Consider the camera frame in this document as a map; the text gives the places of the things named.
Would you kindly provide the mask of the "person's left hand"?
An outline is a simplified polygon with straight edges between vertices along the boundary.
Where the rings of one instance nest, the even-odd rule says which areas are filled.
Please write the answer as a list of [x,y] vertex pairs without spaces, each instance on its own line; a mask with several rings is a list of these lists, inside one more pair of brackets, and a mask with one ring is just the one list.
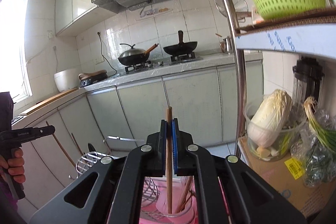
[[23,159],[23,151],[21,148],[17,148],[16,150],[14,150],[14,157],[12,159],[5,160],[3,156],[1,156],[0,159],[1,176],[5,182],[7,182],[7,179],[4,170],[7,170],[9,172],[9,175],[12,176],[17,183],[22,184],[25,182],[25,161]]

